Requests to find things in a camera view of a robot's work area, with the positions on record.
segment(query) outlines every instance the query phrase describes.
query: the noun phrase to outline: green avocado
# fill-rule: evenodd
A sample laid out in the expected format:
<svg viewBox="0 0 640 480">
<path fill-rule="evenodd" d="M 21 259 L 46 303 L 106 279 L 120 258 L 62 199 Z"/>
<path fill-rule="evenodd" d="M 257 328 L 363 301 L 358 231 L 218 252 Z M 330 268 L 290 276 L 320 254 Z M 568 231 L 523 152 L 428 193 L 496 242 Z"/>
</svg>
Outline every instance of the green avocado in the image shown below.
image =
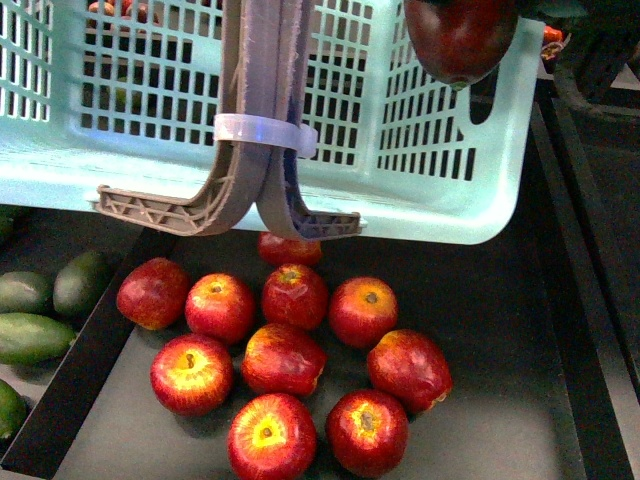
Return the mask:
<svg viewBox="0 0 640 480">
<path fill-rule="evenodd" d="M 64 355 L 76 334 L 73 329 L 44 315 L 0 314 L 0 363 L 35 365 Z"/>
<path fill-rule="evenodd" d="M 46 314 L 53 306 L 53 283 L 36 272 L 0 277 L 0 311 Z"/>
<path fill-rule="evenodd" d="M 56 276 L 53 308 L 64 317 L 89 315 L 111 276 L 111 268 L 103 253 L 91 250 L 77 256 Z"/>
</svg>

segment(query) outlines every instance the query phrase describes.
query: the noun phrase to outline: dark tray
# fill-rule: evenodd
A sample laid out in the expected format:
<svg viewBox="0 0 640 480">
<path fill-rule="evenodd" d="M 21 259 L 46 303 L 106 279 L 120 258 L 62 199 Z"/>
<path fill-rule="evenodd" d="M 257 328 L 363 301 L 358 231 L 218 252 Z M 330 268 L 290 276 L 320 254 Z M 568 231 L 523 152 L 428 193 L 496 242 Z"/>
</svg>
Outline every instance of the dark tray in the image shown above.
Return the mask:
<svg viewBox="0 0 640 480">
<path fill-rule="evenodd" d="M 631 111 L 640 117 L 640 92 L 612 90 L 607 100 L 609 105 L 601 107 L 610 114 L 621 116 Z M 560 100 L 551 103 L 547 116 L 640 400 L 638 127 L 587 118 L 568 109 Z"/>
<path fill-rule="evenodd" d="M 15 270 L 34 271 L 53 280 L 67 262 L 89 249 L 104 252 L 115 272 L 124 255 L 131 250 L 140 232 L 141 228 L 138 226 L 94 214 L 34 208 L 28 216 L 16 222 L 16 231 L 6 243 L 0 246 L 0 275 Z M 85 320 L 74 319 L 72 322 L 74 328 L 80 330 Z M 57 398 L 55 391 L 64 388 L 64 379 L 72 378 L 69 376 L 70 373 L 78 370 L 70 363 L 76 360 L 90 363 L 93 353 L 91 356 L 78 354 L 86 341 L 87 335 L 83 333 L 66 359 L 42 362 L 32 367 L 0 365 L 0 378 L 22 395 L 32 411 L 22 432 L 15 439 L 16 445 L 22 442 L 25 435 L 32 435 L 33 432 L 38 432 L 40 436 L 39 430 L 42 425 L 40 417 L 43 407 L 46 409 L 52 396 Z M 98 390 L 94 389 L 92 392 L 88 389 L 76 393 L 79 400 L 90 398 L 89 402 L 91 402 L 97 392 Z M 65 418 L 68 417 L 67 410 L 60 411 Z M 0 457 L 7 451 L 9 455 L 13 451 L 11 444 L 0 443 Z"/>
<path fill-rule="evenodd" d="M 625 434 L 640 414 L 629 407 L 625 364 L 537 107 L 532 127 L 520 201 L 495 239 L 453 246 L 362 237 L 324 245 L 317 270 L 332 290 L 356 275 L 385 279 L 398 295 L 398 326 L 434 338 L 451 366 L 451 396 L 412 422 L 406 456 L 385 478 L 633 478 Z M 258 258 L 256 239 L 255 232 L 175 239 L 145 231 L 85 327 L 94 337 L 93 361 L 71 363 L 77 376 L 58 385 L 59 398 L 48 399 L 41 423 L 14 443 L 3 467 L 41 478 L 57 470 L 60 480 L 234 478 L 226 435 L 253 397 L 237 370 L 242 348 L 232 351 L 236 387 L 228 401 L 204 418 L 177 417 L 154 398 L 148 375 L 161 346 L 186 331 L 184 321 L 128 335 L 131 323 L 114 298 L 117 282 L 154 255 L 181 263 L 193 279 L 213 271 L 238 275 L 258 296 L 272 269 Z M 369 385 L 365 355 L 340 345 L 326 324 L 314 335 L 330 359 L 305 401 L 320 435 L 305 478 L 353 478 L 332 459 L 323 429 L 341 395 Z M 111 369 L 102 358 L 122 345 Z M 78 395 L 109 370 L 93 405 Z M 76 412 L 89 408 L 79 422 Z M 53 421 L 44 415 L 54 412 Z M 82 423 L 73 443 L 49 433 L 65 415 L 74 426 Z"/>
</svg>

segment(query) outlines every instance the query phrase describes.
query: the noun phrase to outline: apple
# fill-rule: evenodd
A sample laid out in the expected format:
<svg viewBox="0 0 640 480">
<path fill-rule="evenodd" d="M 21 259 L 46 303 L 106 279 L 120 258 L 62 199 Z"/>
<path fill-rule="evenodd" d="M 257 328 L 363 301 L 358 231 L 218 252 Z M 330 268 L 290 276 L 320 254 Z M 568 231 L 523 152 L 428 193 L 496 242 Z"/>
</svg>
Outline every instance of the apple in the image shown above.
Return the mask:
<svg viewBox="0 0 640 480">
<path fill-rule="evenodd" d="M 187 333 L 164 344 L 153 359 L 150 378 L 156 398 L 167 410 L 201 416 L 229 395 L 233 363 L 222 342 Z"/>
<path fill-rule="evenodd" d="M 322 322 L 328 303 L 329 290 L 324 280 L 305 265 L 279 266 L 262 289 L 262 313 L 269 323 L 313 330 Z"/>
<path fill-rule="evenodd" d="M 160 330 L 180 318 L 190 287 L 189 276 L 179 264 L 156 257 L 129 273 L 120 285 L 116 305 L 132 322 Z"/>
<path fill-rule="evenodd" d="M 255 323 L 256 302 L 251 289 L 239 278 L 211 273 L 191 287 L 184 315 L 192 332 L 235 345 Z"/>
<path fill-rule="evenodd" d="M 327 354 L 301 328 L 270 323 L 247 343 L 240 373 L 257 394 L 311 395 L 327 363 Z"/>
<path fill-rule="evenodd" d="M 344 395 L 325 421 L 329 447 L 354 475 L 375 478 L 396 468 L 409 441 L 409 420 L 402 404 L 374 389 Z"/>
<path fill-rule="evenodd" d="M 231 468 L 241 480 L 293 480 L 313 462 L 317 432 L 297 398 L 269 393 L 235 416 L 227 437 Z"/>
<path fill-rule="evenodd" d="M 311 267 L 322 258 L 322 245 L 317 240 L 290 240 L 271 232 L 260 232 L 258 254 L 265 262 L 276 267 L 285 263 Z"/>
<path fill-rule="evenodd" d="M 433 408 L 453 388 L 442 350 L 426 335 L 409 329 L 382 337 L 367 355 L 367 371 L 375 388 L 393 395 L 414 414 Z"/>
<path fill-rule="evenodd" d="M 396 326 L 398 301 L 381 279 L 355 277 L 333 293 L 328 317 L 341 342 L 354 348 L 371 348 Z"/>
</svg>

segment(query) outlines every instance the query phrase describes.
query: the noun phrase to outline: turquoise basket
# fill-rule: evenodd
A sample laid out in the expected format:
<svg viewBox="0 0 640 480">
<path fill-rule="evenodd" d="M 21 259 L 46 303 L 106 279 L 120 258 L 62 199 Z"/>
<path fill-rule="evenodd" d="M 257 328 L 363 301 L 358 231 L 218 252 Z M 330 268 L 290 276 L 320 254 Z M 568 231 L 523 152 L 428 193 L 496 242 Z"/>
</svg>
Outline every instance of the turquoise basket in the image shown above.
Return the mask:
<svg viewBox="0 0 640 480">
<path fill-rule="evenodd" d="M 148 0 L 157 23 L 75 1 L 1 0 L 0 203 L 93 211 L 99 185 L 195 195 L 215 158 L 223 12 Z M 319 0 L 299 159 L 310 209 L 361 235 L 477 244 L 511 218 L 544 24 L 520 19 L 489 117 L 424 73 L 401 0 Z M 235 228 L 264 230 L 255 205 Z"/>
</svg>

